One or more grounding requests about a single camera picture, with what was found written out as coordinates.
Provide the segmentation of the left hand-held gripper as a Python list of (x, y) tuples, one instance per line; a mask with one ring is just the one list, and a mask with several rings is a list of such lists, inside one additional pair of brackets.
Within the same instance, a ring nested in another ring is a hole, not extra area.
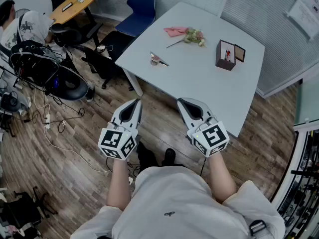
[(99, 149), (109, 158), (127, 160), (137, 147), (137, 127), (142, 117), (142, 100), (133, 99), (118, 107), (106, 128), (102, 128)]

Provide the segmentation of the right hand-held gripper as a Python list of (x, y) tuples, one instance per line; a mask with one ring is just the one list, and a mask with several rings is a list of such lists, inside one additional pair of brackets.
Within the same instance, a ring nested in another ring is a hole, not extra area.
[(224, 150), (229, 142), (229, 135), (222, 121), (212, 116), (209, 107), (192, 98), (179, 98), (177, 106), (187, 128), (191, 144), (206, 158)]

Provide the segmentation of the small metal tool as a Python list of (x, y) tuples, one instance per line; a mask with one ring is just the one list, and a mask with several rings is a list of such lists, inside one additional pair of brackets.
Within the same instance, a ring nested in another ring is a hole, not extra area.
[(153, 52), (150, 52), (150, 55), (151, 55), (151, 60), (150, 60), (150, 64), (153, 65), (153, 66), (156, 66), (156, 65), (163, 65), (163, 66), (166, 66), (168, 67), (169, 64), (164, 62), (161, 58), (159, 58), (156, 54), (154, 54)]

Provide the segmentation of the person's right forearm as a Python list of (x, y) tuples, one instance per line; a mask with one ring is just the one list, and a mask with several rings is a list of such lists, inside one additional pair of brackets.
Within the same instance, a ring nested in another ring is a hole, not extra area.
[(212, 193), (217, 202), (223, 203), (237, 193), (237, 186), (229, 173), (221, 153), (208, 158)]

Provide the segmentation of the person's left forearm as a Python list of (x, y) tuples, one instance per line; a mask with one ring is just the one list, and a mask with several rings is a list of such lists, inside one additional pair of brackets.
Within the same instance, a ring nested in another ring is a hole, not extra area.
[(128, 164), (124, 160), (114, 160), (113, 172), (107, 195), (107, 206), (119, 208), (127, 207), (131, 200)]

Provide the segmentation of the white table leg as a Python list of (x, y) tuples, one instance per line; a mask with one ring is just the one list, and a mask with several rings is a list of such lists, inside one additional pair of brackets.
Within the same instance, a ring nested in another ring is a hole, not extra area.
[(142, 97), (143, 91), (142, 91), (142, 89), (137, 81), (136, 76), (124, 68), (123, 68), (123, 71), (126, 74), (129, 82), (131, 83), (131, 85), (132, 85), (133, 89), (135, 90), (135, 92), (137, 93), (137, 95)]

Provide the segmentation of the person's black trouser leg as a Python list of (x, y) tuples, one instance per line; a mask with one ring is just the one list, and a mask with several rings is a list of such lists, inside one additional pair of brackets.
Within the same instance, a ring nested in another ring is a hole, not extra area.
[(156, 160), (156, 157), (152, 151), (147, 149), (143, 143), (140, 141), (136, 152), (138, 154), (139, 164), (140, 164), (140, 170), (139, 173), (144, 171), (145, 169), (149, 167), (158, 167), (158, 162)]

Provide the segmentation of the brown pen holder box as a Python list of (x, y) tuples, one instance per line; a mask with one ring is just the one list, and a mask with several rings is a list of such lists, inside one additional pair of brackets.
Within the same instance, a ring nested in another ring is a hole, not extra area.
[[(224, 60), (226, 50), (230, 51), (230, 62)], [(235, 46), (224, 40), (219, 40), (216, 47), (215, 66), (231, 71), (236, 65)]]

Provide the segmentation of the artificial flower bouquet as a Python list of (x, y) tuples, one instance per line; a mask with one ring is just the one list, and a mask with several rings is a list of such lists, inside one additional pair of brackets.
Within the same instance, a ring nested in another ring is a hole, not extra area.
[(167, 48), (172, 47), (178, 43), (196, 43), (200, 47), (205, 46), (205, 38), (203, 32), (198, 29), (194, 29), (192, 27), (188, 27), (188, 33), (186, 35), (182, 35), (183, 38), (175, 43), (167, 46)]

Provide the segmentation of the pink cloth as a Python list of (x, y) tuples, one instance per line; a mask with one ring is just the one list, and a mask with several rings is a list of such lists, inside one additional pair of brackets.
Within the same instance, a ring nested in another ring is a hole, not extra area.
[(175, 27), (164, 28), (164, 31), (170, 37), (176, 37), (176, 36), (186, 35), (188, 33), (188, 28), (182, 27), (182, 26), (175, 26)]

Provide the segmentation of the person's white shirt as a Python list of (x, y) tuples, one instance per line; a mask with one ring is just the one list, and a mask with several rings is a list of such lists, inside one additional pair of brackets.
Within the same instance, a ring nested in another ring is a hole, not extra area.
[(251, 181), (218, 203), (193, 171), (150, 167), (124, 210), (103, 206), (70, 239), (253, 239), (249, 226), (257, 220), (266, 224), (260, 238), (283, 239), (283, 218)]

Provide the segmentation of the blue chair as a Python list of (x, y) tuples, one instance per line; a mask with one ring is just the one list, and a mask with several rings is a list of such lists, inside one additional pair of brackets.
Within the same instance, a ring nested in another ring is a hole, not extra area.
[(127, 0), (133, 13), (116, 26), (116, 30), (136, 37), (156, 19), (156, 0)]

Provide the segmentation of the black mesh office chair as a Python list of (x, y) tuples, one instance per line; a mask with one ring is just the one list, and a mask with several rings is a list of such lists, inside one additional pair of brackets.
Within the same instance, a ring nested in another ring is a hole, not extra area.
[(22, 80), (54, 97), (77, 101), (88, 93), (89, 86), (82, 76), (59, 63), (50, 48), (33, 40), (13, 46), (9, 65)]

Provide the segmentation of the black chair base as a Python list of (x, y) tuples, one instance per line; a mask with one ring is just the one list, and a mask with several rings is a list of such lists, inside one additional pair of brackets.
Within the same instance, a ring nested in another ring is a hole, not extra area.
[(38, 196), (38, 188), (35, 186), (32, 190), (33, 196), (26, 191), (14, 191), (14, 201), (0, 204), (0, 225), (4, 227), (11, 225), (19, 230), (27, 224), (38, 225), (43, 217), (49, 218), (50, 215), (58, 214), (45, 203), (48, 192)]

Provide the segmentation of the brown picture frame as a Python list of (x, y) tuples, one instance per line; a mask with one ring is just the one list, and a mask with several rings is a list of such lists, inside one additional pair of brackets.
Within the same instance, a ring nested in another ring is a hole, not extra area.
[(246, 50), (238, 46), (237, 44), (235, 44), (234, 46), (235, 46), (235, 58), (241, 62), (244, 62)]

